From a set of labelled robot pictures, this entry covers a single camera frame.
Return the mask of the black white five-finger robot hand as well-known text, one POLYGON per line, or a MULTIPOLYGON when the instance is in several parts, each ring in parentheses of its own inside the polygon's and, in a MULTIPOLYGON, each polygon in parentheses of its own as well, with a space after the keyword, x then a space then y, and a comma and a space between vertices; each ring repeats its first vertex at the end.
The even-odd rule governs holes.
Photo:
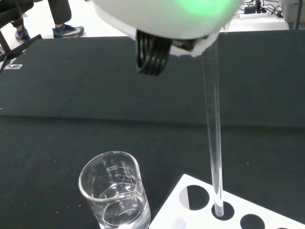
POLYGON ((240 0, 95 0, 97 15, 136 42, 139 73, 158 76, 169 55, 197 57, 237 13, 240 0))

